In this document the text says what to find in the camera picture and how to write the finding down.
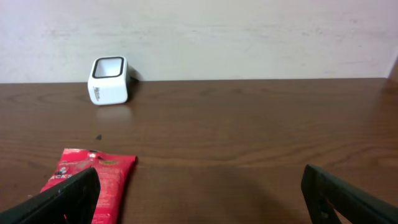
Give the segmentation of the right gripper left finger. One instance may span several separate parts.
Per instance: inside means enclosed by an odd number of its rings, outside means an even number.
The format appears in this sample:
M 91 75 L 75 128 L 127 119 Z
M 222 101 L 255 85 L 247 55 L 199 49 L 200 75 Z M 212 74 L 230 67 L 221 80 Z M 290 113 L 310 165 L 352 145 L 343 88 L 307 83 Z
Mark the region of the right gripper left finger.
M 87 168 L 1 213 L 1 223 L 91 223 L 100 195 L 95 168 Z

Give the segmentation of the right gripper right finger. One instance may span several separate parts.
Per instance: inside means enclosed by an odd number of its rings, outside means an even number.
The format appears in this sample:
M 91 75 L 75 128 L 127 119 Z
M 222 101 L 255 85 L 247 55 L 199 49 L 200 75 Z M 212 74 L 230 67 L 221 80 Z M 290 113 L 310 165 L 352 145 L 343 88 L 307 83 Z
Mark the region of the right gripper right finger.
M 318 166 L 305 166 L 301 190 L 312 223 L 397 223 L 397 207 L 331 175 Z

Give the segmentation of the white barcode scanner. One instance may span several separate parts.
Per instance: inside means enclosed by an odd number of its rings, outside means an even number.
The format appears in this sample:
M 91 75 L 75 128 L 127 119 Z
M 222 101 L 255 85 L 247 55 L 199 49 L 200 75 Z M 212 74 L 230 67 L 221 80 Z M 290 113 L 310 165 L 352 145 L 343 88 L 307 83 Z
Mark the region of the white barcode scanner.
M 116 105 L 127 102 L 129 68 L 123 56 L 100 57 L 93 62 L 87 89 L 94 105 Z

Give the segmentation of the large red snack bag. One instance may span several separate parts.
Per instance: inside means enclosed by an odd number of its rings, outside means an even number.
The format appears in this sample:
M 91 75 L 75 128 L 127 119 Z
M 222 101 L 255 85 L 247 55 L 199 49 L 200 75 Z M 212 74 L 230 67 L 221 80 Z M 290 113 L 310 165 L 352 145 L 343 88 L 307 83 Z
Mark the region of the large red snack bag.
M 136 156 L 66 148 L 63 150 L 55 172 L 41 191 L 59 184 L 84 169 L 93 167 L 98 173 L 101 191 L 92 224 L 116 223 L 126 179 L 136 161 Z

